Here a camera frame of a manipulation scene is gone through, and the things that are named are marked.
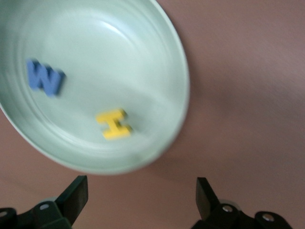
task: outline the yellow letter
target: yellow letter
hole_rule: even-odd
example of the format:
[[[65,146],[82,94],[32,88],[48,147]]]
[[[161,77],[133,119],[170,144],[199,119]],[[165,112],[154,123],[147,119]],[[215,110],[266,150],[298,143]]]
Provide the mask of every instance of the yellow letter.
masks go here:
[[[118,137],[130,136],[131,127],[126,125],[122,126],[119,120],[124,119],[126,113],[123,109],[118,109],[106,113],[102,113],[96,116],[98,123],[107,123],[109,130],[103,132],[103,136],[106,139],[113,139]]]

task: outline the pink brown surface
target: pink brown surface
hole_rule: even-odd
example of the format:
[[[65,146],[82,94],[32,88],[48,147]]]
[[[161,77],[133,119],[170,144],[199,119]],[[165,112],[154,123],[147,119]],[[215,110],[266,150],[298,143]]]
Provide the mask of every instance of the pink brown surface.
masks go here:
[[[191,100],[183,129],[156,162],[88,176],[75,229],[187,229],[197,177],[254,216],[305,228],[305,3],[158,0],[187,54]],[[81,174],[31,147],[0,114],[0,207],[22,213]]]

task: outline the metal bolt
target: metal bolt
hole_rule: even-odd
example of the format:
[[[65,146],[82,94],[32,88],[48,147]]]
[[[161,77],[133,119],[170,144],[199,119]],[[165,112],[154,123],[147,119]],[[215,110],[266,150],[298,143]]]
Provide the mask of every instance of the metal bolt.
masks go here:
[[[45,210],[45,209],[47,209],[48,207],[49,207],[48,204],[43,204],[43,205],[41,205],[41,206],[39,207],[39,209],[40,209],[40,210]]]
[[[268,221],[268,222],[274,222],[274,217],[270,214],[264,214],[263,215],[264,220]]]
[[[233,208],[232,208],[231,206],[229,206],[229,205],[225,205],[225,206],[223,207],[223,210],[224,210],[225,212],[233,212]]]
[[[0,218],[6,216],[7,214],[7,211],[0,212]]]

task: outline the blue letter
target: blue letter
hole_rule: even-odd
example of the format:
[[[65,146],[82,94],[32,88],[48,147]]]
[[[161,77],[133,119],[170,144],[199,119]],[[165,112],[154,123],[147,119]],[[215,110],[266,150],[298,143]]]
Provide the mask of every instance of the blue letter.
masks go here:
[[[44,89],[47,96],[51,97],[59,92],[63,72],[57,72],[50,67],[41,65],[38,61],[27,61],[29,85],[33,90]]]

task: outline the light green plate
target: light green plate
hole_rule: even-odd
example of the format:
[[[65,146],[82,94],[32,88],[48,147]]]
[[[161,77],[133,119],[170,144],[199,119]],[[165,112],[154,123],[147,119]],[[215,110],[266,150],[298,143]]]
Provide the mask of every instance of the light green plate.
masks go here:
[[[28,58],[63,70],[58,96],[30,89]],[[173,142],[188,101],[183,47],[155,0],[0,0],[1,108],[54,161],[94,174],[142,167]],[[117,108],[132,134],[106,140],[95,117]]]

